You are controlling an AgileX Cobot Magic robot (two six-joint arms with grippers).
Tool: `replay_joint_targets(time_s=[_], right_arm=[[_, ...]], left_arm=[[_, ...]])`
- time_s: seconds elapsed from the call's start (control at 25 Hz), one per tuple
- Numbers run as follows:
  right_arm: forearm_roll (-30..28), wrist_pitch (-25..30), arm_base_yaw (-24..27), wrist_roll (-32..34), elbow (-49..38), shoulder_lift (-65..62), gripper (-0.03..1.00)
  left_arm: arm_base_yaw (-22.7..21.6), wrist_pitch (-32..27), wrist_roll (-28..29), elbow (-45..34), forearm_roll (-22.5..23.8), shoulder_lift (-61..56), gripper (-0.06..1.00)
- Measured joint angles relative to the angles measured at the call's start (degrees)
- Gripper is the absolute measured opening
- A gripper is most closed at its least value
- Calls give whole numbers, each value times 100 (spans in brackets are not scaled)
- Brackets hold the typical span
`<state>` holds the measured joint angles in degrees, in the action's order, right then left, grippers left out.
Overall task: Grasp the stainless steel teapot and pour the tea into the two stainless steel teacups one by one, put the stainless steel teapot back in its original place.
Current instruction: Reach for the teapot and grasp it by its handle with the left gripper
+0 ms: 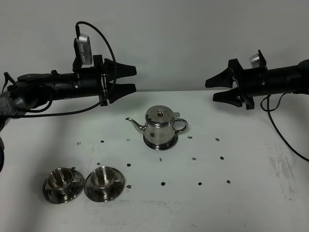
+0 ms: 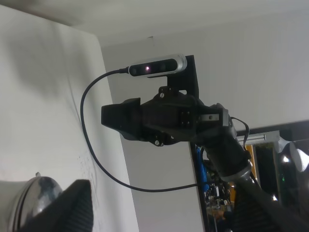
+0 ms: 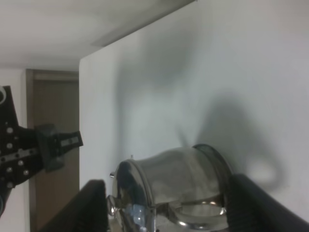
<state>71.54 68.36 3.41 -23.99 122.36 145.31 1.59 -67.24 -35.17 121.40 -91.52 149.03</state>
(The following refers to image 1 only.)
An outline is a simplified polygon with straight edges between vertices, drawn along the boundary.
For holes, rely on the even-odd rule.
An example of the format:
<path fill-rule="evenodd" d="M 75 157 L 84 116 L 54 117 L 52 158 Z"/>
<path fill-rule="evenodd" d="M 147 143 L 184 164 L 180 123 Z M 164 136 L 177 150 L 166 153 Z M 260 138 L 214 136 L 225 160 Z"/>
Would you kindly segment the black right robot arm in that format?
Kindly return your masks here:
<path fill-rule="evenodd" d="M 259 50 L 250 57 L 251 69 L 244 69 L 237 59 L 231 59 L 220 74 L 206 80 L 206 88 L 227 87 L 229 91 L 213 95 L 214 102 L 222 102 L 247 110 L 254 109 L 253 98 L 273 94 L 309 93 L 309 61 L 306 59 L 294 66 L 268 69 Z"/>

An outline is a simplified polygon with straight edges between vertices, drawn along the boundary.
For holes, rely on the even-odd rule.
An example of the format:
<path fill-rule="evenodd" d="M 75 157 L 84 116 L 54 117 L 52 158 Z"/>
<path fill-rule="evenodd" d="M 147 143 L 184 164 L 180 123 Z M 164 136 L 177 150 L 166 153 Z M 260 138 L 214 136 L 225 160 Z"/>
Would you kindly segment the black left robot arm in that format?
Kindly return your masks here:
<path fill-rule="evenodd" d="M 98 96 L 100 106 L 136 92 L 134 84 L 116 84 L 118 78 L 135 76 L 136 67 L 94 56 L 94 65 L 83 68 L 79 60 L 73 72 L 59 74 L 25 74 L 14 81 L 5 72 L 5 85 L 0 94 L 0 127 L 10 119 L 42 117 L 54 101 Z"/>

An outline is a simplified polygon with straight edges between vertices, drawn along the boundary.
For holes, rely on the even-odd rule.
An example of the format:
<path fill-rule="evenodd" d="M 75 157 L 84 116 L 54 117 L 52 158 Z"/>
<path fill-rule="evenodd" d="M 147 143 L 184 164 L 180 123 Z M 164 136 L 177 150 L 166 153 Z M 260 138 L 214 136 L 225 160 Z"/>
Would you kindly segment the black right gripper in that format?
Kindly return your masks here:
<path fill-rule="evenodd" d="M 246 105 L 247 109 L 254 109 L 253 97 L 262 91 L 262 85 L 266 83 L 267 63 L 260 50 L 261 66 L 244 69 L 237 59 L 228 62 L 228 68 L 218 75 L 206 80 L 206 88 L 226 87 L 232 88 L 233 82 L 237 87 L 229 91 L 218 92 L 213 95 L 214 102 L 227 103 L 236 107 Z"/>

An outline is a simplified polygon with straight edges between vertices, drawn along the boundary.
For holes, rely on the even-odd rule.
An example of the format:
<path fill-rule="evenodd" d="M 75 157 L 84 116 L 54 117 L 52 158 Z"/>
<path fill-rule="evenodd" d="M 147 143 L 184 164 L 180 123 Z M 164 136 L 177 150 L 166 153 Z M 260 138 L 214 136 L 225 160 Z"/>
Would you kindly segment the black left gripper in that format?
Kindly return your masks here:
<path fill-rule="evenodd" d="M 93 56 L 94 66 L 82 68 L 82 62 L 77 56 L 73 62 L 73 92 L 75 98 L 98 96 L 100 106 L 107 106 L 107 101 L 103 100 L 105 93 L 103 91 L 103 70 L 107 82 L 113 81 L 116 78 L 135 76 L 137 70 L 135 66 L 116 63 L 110 59 L 105 58 L 104 63 L 102 55 Z M 113 83 L 107 83 L 107 91 L 109 94 L 109 103 L 114 103 L 118 99 L 136 92 L 134 84 L 115 84 L 112 89 Z"/>

